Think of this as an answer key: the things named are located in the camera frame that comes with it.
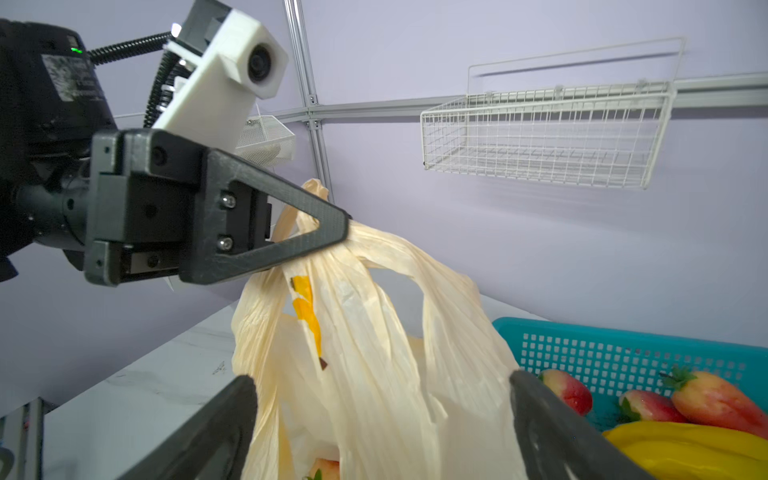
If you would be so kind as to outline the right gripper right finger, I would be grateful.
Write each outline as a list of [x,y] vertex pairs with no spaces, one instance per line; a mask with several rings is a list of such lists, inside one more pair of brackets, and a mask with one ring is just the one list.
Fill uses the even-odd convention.
[[537,377],[510,375],[514,428],[530,479],[650,479]]

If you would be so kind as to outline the cream banana print plastic bag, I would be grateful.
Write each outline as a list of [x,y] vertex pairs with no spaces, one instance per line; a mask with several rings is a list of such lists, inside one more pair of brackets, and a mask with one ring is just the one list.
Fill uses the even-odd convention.
[[475,283],[396,235],[252,275],[232,368],[257,393],[246,479],[522,479],[518,363]]

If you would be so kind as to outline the teal plastic fruit basket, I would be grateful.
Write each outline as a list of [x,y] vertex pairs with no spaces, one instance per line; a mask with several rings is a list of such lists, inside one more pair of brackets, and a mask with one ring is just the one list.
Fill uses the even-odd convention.
[[717,375],[767,409],[765,348],[514,317],[493,326],[524,370],[557,369],[584,384],[593,398],[586,419],[599,431],[618,425],[628,390],[670,396],[663,376],[674,368]]

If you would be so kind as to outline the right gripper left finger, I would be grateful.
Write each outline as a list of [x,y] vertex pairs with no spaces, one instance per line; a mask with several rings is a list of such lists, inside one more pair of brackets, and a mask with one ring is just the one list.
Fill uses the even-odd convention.
[[258,412],[253,379],[232,380],[124,479],[239,479]]

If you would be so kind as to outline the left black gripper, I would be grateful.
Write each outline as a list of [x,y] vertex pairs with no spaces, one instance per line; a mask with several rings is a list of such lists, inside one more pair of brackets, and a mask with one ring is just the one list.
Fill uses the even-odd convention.
[[[274,200],[317,226],[280,233]],[[162,130],[92,138],[83,260],[92,284],[176,274],[225,282],[336,245],[349,223],[344,210],[268,170]]]

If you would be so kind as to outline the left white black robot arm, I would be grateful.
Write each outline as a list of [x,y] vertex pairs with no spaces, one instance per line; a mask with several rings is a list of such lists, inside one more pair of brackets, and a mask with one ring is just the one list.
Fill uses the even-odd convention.
[[90,283],[210,285],[343,242],[348,214],[239,157],[286,52],[267,28],[197,3],[166,44],[190,76],[148,128],[119,129],[80,36],[1,23],[1,277],[38,243]]

